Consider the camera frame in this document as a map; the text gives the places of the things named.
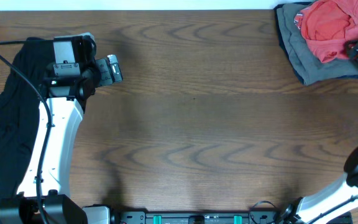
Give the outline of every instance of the wooden table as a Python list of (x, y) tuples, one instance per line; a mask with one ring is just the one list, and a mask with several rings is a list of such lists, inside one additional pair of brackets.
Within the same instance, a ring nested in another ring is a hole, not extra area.
[[(82, 32), (124, 81), (88, 100), (70, 174), (80, 206), (284, 206), (337, 179), (358, 145), (358, 80), (302, 86), (273, 11), (0, 12), (0, 40)], [(8, 73), (0, 61), (0, 92)]]

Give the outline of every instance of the black cloth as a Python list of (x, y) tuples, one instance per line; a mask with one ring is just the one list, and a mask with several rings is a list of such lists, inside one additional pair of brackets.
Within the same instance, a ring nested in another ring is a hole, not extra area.
[[(51, 42), (26, 43), (13, 65), (38, 86), (46, 66), (54, 60)], [(29, 165), (39, 123), (39, 102), (30, 86), (11, 70), (0, 94), (0, 200), (15, 196)]]

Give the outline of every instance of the black cable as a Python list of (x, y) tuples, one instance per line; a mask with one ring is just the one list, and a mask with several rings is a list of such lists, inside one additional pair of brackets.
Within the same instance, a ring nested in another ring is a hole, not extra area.
[(272, 202), (269, 202), (269, 201), (259, 201), (259, 202), (257, 202), (254, 206), (252, 206), (252, 207), (249, 209), (249, 216), (250, 216), (251, 220), (252, 220), (255, 224), (258, 224), (258, 223), (256, 223), (256, 221), (254, 220), (254, 216), (251, 215), (252, 209), (254, 209), (254, 208), (257, 207), (258, 205), (263, 204), (263, 203), (267, 203), (267, 204), (269, 204), (269, 205), (272, 205), (274, 208), (277, 209), (277, 207), (276, 207)]
[[(28, 42), (52, 42), (52, 40), (4, 41), (4, 42), (0, 42), (0, 45), (25, 44), (25, 43), (28, 43)], [(38, 89), (31, 83), (31, 81), (16, 66), (14, 66), (10, 62), (8, 62), (1, 54), (0, 54), (0, 59), (7, 66), (9, 66), (12, 70), (14, 70), (27, 84), (29, 84), (31, 89), (33, 89), (34, 92), (37, 94), (38, 98), (40, 99), (40, 101), (44, 105), (45, 110), (47, 112), (47, 116), (48, 116), (47, 132), (45, 133), (44, 143), (42, 144), (41, 155), (40, 155), (40, 159), (39, 159), (39, 162), (38, 162), (37, 178), (35, 180), (35, 186), (37, 188), (37, 204), (38, 204), (38, 208), (39, 208), (39, 211), (40, 211), (41, 218), (42, 218), (42, 220), (44, 221), (45, 224), (49, 224), (47, 216), (45, 214), (44, 207), (42, 206), (42, 199), (41, 199), (41, 180), (42, 180), (41, 179), (41, 172), (42, 172), (42, 165), (44, 164), (45, 151), (47, 149), (47, 144), (48, 144), (48, 139), (49, 139), (49, 134), (50, 134), (50, 128), (51, 128), (50, 124), (52, 123), (52, 116), (50, 114), (50, 110), (49, 110), (47, 102), (42, 97), (42, 95), (38, 91)]]

